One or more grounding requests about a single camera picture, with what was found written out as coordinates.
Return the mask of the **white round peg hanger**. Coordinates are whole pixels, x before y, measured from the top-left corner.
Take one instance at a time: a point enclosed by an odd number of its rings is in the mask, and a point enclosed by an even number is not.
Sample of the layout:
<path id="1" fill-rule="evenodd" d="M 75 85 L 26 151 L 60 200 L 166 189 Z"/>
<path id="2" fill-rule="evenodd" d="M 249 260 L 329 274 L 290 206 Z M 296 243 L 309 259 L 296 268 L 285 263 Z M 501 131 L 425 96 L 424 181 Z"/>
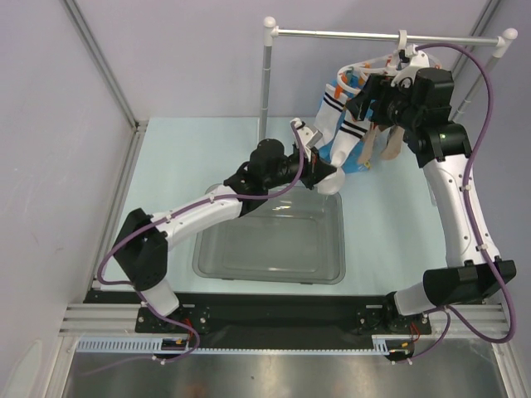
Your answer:
<path id="1" fill-rule="evenodd" d="M 397 48 L 392 54 L 380 56 L 370 60 L 346 65 L 337 72 L 335 96 L 341 92 L 357 95 L 367 82 L 370 75 L 385 75 L 393 79 L 393 75 L 401 69 L 402 64 L 398 59 L 398 51 L 412 43 L 412 37 L 407 35 L 406 30 L 398 31 Z M 430 66 L 441 68 L 441 62 L 433 55 L 427 54 Z"/>

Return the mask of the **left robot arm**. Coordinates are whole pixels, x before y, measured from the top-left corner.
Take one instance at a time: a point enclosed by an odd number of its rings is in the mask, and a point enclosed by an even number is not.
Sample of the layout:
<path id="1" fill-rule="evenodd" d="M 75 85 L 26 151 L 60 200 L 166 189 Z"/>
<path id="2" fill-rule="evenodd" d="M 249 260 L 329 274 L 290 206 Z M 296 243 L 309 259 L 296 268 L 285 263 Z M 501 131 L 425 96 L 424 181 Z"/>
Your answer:
<path id="1" fill-rule="evenodd" d="M 323 160 L 316 148 L 295 145 L 287 156 L 280 141 L 266 139 L 233 175 L 197 201 L 152 215 L 140 208 L 131 211 L 111 255 L 128 284 L 154 311 L 156 325 L 172 332 L 181 326 L 183 312 L 166 279 L 170 250 L 191 235 L 253 212 L 297 182 L 332 195 L 344 178 L 343 170 Z"/>

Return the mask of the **beige red reindeer sock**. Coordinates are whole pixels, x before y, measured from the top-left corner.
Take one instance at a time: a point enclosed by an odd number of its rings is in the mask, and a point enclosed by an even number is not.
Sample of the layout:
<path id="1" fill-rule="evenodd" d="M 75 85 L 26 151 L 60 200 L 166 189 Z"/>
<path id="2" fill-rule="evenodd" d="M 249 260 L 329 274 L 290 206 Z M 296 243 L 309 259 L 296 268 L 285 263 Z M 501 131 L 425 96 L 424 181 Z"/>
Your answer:
<path id="1" fill-rule="evenodd" d="M 380 158 L 385 161 L 393 160 L 402 150 L 402 142 L 405 130 L 399 126 L 389 129 L 386 147 L 381 151 Z"/>
<path id="2" fill-rule="evenodd" d="M 362 148 L 362 152 L 358 156 L 359 165 L 370 162 L 370 159 L 373 155 L 373 146 L 374 146 L 374 142 L 375 142 L 377 135 L 378 135 L 378 126 L 376 124 L 372 124 L 362 139 L 363 148 Z"/>

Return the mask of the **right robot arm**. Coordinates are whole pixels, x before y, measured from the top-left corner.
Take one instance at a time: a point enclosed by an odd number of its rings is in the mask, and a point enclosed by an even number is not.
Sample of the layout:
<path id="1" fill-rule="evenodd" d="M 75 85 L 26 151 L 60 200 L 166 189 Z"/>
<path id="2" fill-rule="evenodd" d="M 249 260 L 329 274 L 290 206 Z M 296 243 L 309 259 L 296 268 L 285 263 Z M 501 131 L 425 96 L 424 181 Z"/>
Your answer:
<path id="1" fill-rule="evenodd" d="M 429 269 L 420 283 L 390 294 L 382 312 L 384 326 L 403 332 L 413 316 L 435 308 L 487 299 L 515 275 L 503 260 L 481 214 L 468 163 L 472 149 L 465 128 L 450 121 L 454 81 L 447 70 L 421 68 L 395 82 L 370 75 L 346 104 L 357 120 L 404 129 L 404 142 L 415 154 L 435 197 L 446 245 L 446 267 Z"/>

